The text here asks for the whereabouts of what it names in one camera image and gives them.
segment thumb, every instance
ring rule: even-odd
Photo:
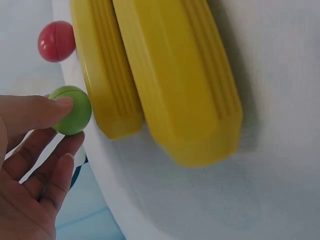
[[[8,137],[50,128],[67,116],[72,108],[71,97],[51,100],[44,96],[0,95],[0,118],[6,125]]]

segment hand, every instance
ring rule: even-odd
[[[70,188],[72,156],[82,145],[84,134],[66,136],[25,182],[19,181],[57,134],[51,127],[72,107],[72,98],[54,101],[41,96],[0,95],[1,239],[56,239],[56,216]],[[31,130],[35,131],[18,146]]]

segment green ball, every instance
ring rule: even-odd
[[[54,100],[62,97],[71,97],[73,108],[53,129],[66,136],[78,134],[91,119],[92,108],[88,95],[76,86],[62,86],[51,93],[49,99]]]

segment red ball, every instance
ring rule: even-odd
[[[67,59],[76,49],[74,29],[66,21],[54,21],[47,25],[38,38],[40,55],[51,63]]]

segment finger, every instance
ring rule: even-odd
[[[69,191],[74,166],[75,163],[71,154],[61,157],[45,192],[39,200],[39,203],[53,220],[56,219]]]
[[[72,107],[71,97],[51,100],[44,96],[0,95],[0,117],[8,137],[50,128],[68,115]]]
[[[8,146],[6,147],[6,153],[9,153],[12,149],[16,148],[22,140],[25,138],[26,134],[20,134],[16,137],[10,137],[8,140]]]
[[[57,132],[52,128],[35,130],[4,161],[2,171],[10,179],[19,181],[36,163],[45,147],[54,139]]]
[[[32,198],[36,200],[39,199],[49,180],[52,178],[53,171],[59,159],[67,153],[74,156],[84,142],[84,139],[85,135],[83,132],[74,136],[66,136],[57,145],[47,160],[22,184]]]

